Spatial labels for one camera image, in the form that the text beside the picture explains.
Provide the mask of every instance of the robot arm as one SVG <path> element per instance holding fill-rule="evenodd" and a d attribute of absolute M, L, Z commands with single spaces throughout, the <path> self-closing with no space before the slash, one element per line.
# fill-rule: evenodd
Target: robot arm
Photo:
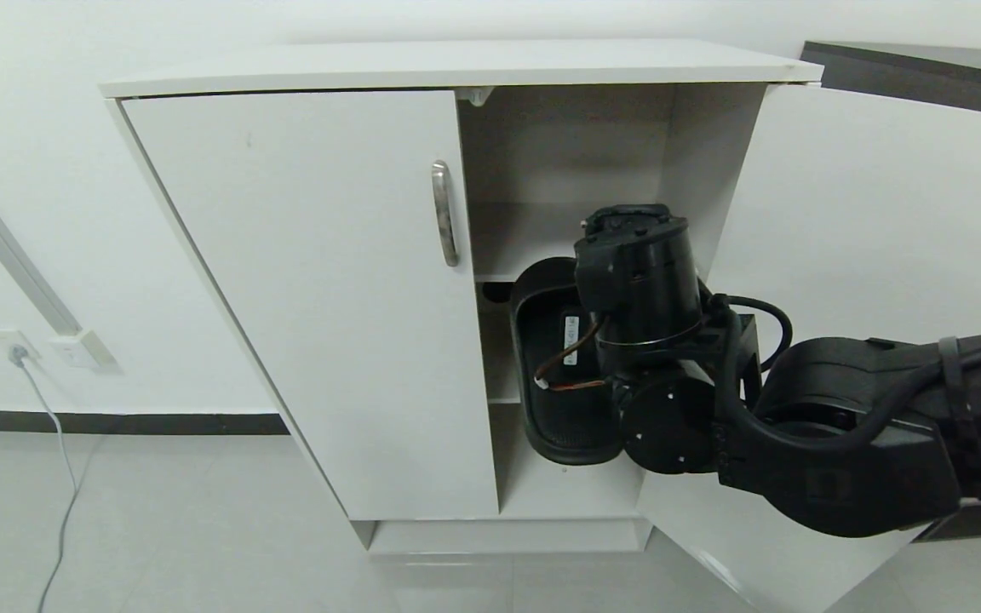
<path fill-rule="evenodd" d="M 835 536 L 924 524 L 981 497 L 981 336 L 790 347 L 782 311 L 697 281 L 686 220 L 666 207 L 606 207 L 583 225 L 575 280 L 588 333 L 525 375 L 541 393 L 591 392 L 588 406 L 594 387 L 608 389 L 640 466 L 716 473 Z M 738 303 L 783 323 L 783 344 L 762 364 L 754 318 Z M 587 344 L 599 379 L 548 380 Z"/>

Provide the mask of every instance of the open cabinet door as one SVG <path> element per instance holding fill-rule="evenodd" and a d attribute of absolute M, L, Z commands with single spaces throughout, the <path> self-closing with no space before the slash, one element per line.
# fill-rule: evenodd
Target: open cabinet door
<path fill-rule="evenodd" d="M 795 341 L 980 334 L 981 113 L 771 86 L 708 284 L 782 307 Z M 921 530 L 820 535 L 713 476 L 647 474 L 639 510 L 765 613 L 828 609 Z"/>

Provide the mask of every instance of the closed cabinet door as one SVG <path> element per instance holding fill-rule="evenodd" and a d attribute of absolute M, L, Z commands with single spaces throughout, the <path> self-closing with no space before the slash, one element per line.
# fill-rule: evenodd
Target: closed cabinet door
<path fill-rule="evenodd" d="M 452 92 L 123 108 L 347 515 L 495 515 Z"/>
<path fill-rule="evenodd" d="M 708 286 L 795 341 L 981 334 L 981 112 L 798 85 L 760 106 Z M 777 326 L 760 315 L 760 352 Z M 760 610 L 820 613 L 923 527 L 840 539 L 714 476 L 647 474 L 646 518 Z"/>

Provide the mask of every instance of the black cable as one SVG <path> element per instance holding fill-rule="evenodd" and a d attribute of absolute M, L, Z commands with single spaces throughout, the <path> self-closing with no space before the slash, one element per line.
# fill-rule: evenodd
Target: black cable
<path fill-rule="evenodd" d="M 931 364 L 919 366 L 904 375 L 903 379 L 885 393 L 880 404 L 865 415 L 864 419 L 853 430 L 844 432 L 840 435 L 830 436 L 830 438 L 805 438 L 787 434 L 763 422 L 758 416 L 752 415 L 751 411 L 744 406 L 740 400 L 740 384 L 738 379 L 739 369 L 737 361 L 739 354 L 741 329 L 740 318 L 732 310 L 727 310 L 729 318 L 729 330 L 725 338 L 724 356 L 721 359 L 721 370 L 719 373 L 720 381 L 717 385 L 717 403 L 723 408 L 725 414 L 732 419 L 737 427 L 745 432 L 762 438 L 764 441 L 776 443 L 787 447 L 787 449 L 810 451 L 810 453 L 847 453 L 860 449 L 873 442 L 877 435 L 880 435 L 887 427 L 892 417 L 904 410 L 910 400 L 918 393 L 926 389 L 938 379 L 941 379 L 941 362 L 935 361 Z M 981 366 L 981 348 L 974 352 L 967 352 L 961 355 L 961 367 L 963 369 L 974 369 Z"/>
<path fill-rule="evenodd" d="M 728 298 L 729 304 L 737 304 L 737 306 L 748 307 L 749 309 L 758 309 L 770 314 L 771 317 L 778 319 L 778 325 L 782 326 L 782 340 L 778 342 L 778 349 L 775 349 L 774 353 L 771 353 L 771 356 L 763 360 L 763 364 L 760 364 L 760 372 L 767 372 L 775 364 L 775 361 L 778 361 L 778 357 L 782 356 L 786 352 L 786 349 L 789 349 L 789 346 L 794 344 L 794 322 L 790 321 L 789 315 L 785 311 L 770 302 L 763 302 L 755 298 L 746 298 L 743 295 L 728 295 L 726 298 Z"/>

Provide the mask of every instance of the wall trim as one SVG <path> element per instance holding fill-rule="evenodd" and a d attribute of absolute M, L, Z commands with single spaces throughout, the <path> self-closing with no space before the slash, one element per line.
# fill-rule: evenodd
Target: wall trim
<path fill-rule="evenodd" d="M 288 435 L 279 414 L 161 414 L 113 415 L 57 412 L 63 431 L 69 434 L 123 435 Z M 0 432 L 55 431 L 47 414 L 0 410 Z M 981 536 L 981 503 L 970 501 L 953 517 L 935 521 L 915 542 L 978 538 Z"/>
<path fill-rule="evenodd" d="M 69 414 L 55 412 L 67 434 L 221 435 L 289 434 L 278 414 Z M 47 414 L 1 411 L 0 432 L 54 432 Z"/>

